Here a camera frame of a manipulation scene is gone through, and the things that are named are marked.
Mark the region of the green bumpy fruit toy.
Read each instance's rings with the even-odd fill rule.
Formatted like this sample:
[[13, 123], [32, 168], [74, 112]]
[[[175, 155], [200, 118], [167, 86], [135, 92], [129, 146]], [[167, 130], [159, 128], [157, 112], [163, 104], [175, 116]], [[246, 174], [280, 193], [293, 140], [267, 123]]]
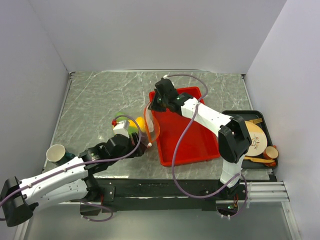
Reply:
[[122, 122], [122, 121], [125, 121], [127, 120], [127, 117], [125, 116], [126, 114], [122, 111], [119, 111], [115, 114], [115, 120], [117, 122]]

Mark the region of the clear zip bag orange zipper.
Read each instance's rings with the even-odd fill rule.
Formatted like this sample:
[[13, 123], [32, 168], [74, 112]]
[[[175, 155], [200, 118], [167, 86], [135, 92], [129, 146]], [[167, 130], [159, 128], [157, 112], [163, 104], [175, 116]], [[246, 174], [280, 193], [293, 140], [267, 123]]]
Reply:
[[118, 112], [115, 116], [116, 119], [113, 119], [111, 122], [113, 133], [115, 135], [121, 134], [127, 138], [133, 137], [133, 134], [139, 133], [139, 126], [142, 134], [142, 143], [147, 148], [151, 148], [160, 136], [160, 124], [149, 109], [150, 105], [151, 102], [144, 107], [143, 115], [135, 119], [137, 124], [130, 118], [125, 117], [123, 112]]

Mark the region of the yellow lemon toy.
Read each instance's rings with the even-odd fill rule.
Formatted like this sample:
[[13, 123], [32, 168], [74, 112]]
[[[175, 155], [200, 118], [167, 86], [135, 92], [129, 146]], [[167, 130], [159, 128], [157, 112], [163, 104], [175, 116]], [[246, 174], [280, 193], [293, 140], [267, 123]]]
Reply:
[[137, 117], [135, 119], [136, 123], [138, 124], [140, 130], [145, 133], [146, 132], [146, 124], [145, 124], [145, 119], [143, 117]]

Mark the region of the green ridged fruit toy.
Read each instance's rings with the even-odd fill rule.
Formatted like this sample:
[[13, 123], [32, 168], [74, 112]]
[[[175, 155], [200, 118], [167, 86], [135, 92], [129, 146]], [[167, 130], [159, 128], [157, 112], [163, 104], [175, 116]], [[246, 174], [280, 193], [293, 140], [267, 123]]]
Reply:
[[131, 135], [133, 133], [138, 133], [139, 129], [138, 129], [138, 125], [136, 125], [132, 120], [129, 120], [129, 126], [128, 126], [128, 133]]

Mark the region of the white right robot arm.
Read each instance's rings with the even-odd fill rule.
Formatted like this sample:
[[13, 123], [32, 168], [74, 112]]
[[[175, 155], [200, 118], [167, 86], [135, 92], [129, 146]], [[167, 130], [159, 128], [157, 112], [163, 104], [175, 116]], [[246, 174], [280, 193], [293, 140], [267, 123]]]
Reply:
[[190, 120], [177, 141], [171, 164], [175, 165], [180, 144], [191, 125], [194, 122], [200, 124], [211, 131], [218, 140], [218, 151], [223, 159], [219, 195], [224, 199], [232, 198], [237, 192], [236, 185], [241, 177], [244, 157], [252, 144], [244, 119], [238, 115], [232, 117], [222, 114], [204, 105], [201, 101], [208, 94], [207, 87], [204, 88], [205, 92], [196, 98], [189, 93], [178, 93], [170, 78], [170, 75], [164, 75], [155, 84], [155, 96], [149, 110], [170, 110]]

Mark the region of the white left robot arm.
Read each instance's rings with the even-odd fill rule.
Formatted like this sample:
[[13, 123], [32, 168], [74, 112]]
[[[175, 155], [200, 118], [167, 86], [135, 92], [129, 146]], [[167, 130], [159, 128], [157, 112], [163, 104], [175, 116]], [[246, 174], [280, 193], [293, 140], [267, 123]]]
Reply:
[[102, 190], [94, 174], [119, 160], [141, 157], [146, 144], [144, 133], [116, 134], [50, 171], [22, 180], [7, 179], [0, 193], [4, 214], [1, 221], [14, 227], [29, 220], [36, 211], [52, 205], [100, 198]]

